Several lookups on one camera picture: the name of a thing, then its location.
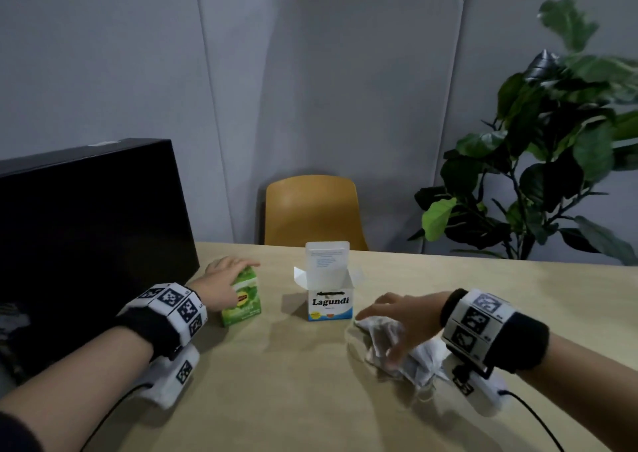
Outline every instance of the tabletop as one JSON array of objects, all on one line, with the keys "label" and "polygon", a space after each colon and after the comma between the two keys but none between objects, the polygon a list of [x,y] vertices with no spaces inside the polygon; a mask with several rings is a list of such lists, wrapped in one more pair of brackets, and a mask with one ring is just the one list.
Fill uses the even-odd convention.
[{"label": "tabletop", "polygon": [[[307,321],[306,293],[293,281],[293,267],[304,267],[303,248],[198,243],[197,250],[203,266],[225,255],[261,261],[262,314],[228,329],[212,316],[195,337],[201,360],[176,406],[164,412],[140,399],[124,402],[88,451],[554,450],[517,402],[488,419],[445,383],[433,400],[415,404],[408,386],[379,380],[357,353],[350,321]],[[355,312],[387,291],[478,287],[555,333],[638,368],[638,268],[357,251],[350,262],[366,277],[355,289]],[[607,450],[522,380],[503,374],[565,450]]]}]

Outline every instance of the gray wall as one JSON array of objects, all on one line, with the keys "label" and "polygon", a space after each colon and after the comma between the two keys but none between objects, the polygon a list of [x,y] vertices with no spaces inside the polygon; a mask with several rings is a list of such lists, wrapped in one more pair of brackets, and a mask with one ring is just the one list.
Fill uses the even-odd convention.
[{"label": "gray wall", "polygon": [[0,0],[0,158],[173,141],[195,237],[232,241],[197,0]]},{"label": "gray wall", "polygon": [[[465,0],[461,35],[454,65],[452,88],[443,129],[440,156],[467,133],[485,131],[481,119],[491,121],[496,113],[500,85],[515,72],[527,68],[543,49],[564,52],[560,38],[545,29],[536,15],[545,0]],[[578,7],[600,23],[586,51],[638,58],[638,0],[576,0]],[[535,160],[527,155],[521,169]],[[497,198],[508,206],[514,201],[511,183],[504,178],[486,180],[486,199]],[[638,250],[638,172],[612,173],[596,186],[610,196],[593,196],[574,208],[571,215],[584,215],[616,232]],[[490,213],[501,216],[491,207]],[[442,239],[426,246],[427,252],[444,254],[450,248],[467,246]],[[552,236],[545,246],[536,246],[532,259],[543,261],[618,264],[600,254],[579,252]]]},{"label": "gray wall", "polygon": [[355,182],[371,249],[417,250],[462,0],[200,3],[236,241],[269,183],[328,173]]}]

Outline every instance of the chair backrest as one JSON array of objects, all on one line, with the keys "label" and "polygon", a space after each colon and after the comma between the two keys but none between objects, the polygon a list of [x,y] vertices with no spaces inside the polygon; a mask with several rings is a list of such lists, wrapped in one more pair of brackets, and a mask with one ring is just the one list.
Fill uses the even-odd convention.
[{"label": "chair backrest", "polygon": [[266,245],[303,247],[306,242],[339,240],[350,242],[352,250],[368,250],[352,180],[302,175],[268,185]]}]

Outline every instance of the black cable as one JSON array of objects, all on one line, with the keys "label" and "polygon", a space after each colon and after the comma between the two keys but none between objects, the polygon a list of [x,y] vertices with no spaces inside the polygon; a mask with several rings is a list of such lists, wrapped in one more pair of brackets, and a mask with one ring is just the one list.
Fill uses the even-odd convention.
[{"label": "black cable", "polygon": [[124,395],[122,397],[120,397],[119,400],[116,401],[116,404],[111,407],[111,409],[107,412],[107,414],[104,416],[104,418],[102,420],[100,420],[100,423],[95,428],[95,430],[93,430],[93,433],[89,436],[88,439],[86,439],[86,442],[84,442],[84,445],[80,449],[80,452],[82,452],[84,450],[84,448],[89,444],[89,442],[91,442],[91,439],[98,432],[98,430],[100,430],[100,427],[107,421],[107,418],[110,417],[110,415],[114,412],[114,410],[116,408],[118,408],[119,405],[124,400],[126,400],[128,397],[131,396],[131,394],[133,394],[134,392],[137,392],[138,390],[141,390],[142,388],[146,390],[146,389],[152,388],[152,387],[153,387],[153,383],[142,383],[141,385],[135,386],[131,390],[129,390],[128,392],[124,393]]},{"label": "black cable", "polygon": [[540,422],[540,424],[545,429],[545,432],[547,432],[549,434],[549,436],[552,438],[552,440],[554,440],[554,444],[556,444],[556,447],[558,447],[558,450],[560,450],[560,452],[565,452],[565,449],[563,449],[563,447],[561,446],[560,442],[558,442],[558,439],[556,439],[554,437],[554,434],[551,432],[551,430],[549,430],[549,427],[547,425],[545,425],[545,422],[542,421],[542,419],[538,416],[538,414],[534,410],[532,410],[531,407],[528,404],[526,404],[525,401],[521,397],[519,397],[518,395],[516,395],[513,392],[510,392],[509,390],[499,390],[498,394],[501,395],[501,396],[502,395],[510,395],[511,397],[514,397],[516,400],[521,402],[522,405],[530,411],[530,413],[534,416],[534,418]]}]

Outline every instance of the forearm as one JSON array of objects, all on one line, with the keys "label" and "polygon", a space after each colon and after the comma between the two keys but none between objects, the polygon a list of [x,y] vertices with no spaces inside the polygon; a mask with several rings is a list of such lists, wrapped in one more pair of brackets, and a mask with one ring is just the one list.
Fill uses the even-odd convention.
[{"label": "forearm", "polygon": [[614,452],[638,444],[638,372],[552,334],[541,364],[518,373]]},{"label": "forearm", "polygon": [[152,355],[136,333],[109,329],[6,395],[0,410],[19,418],[46,452],[78,451]]}]

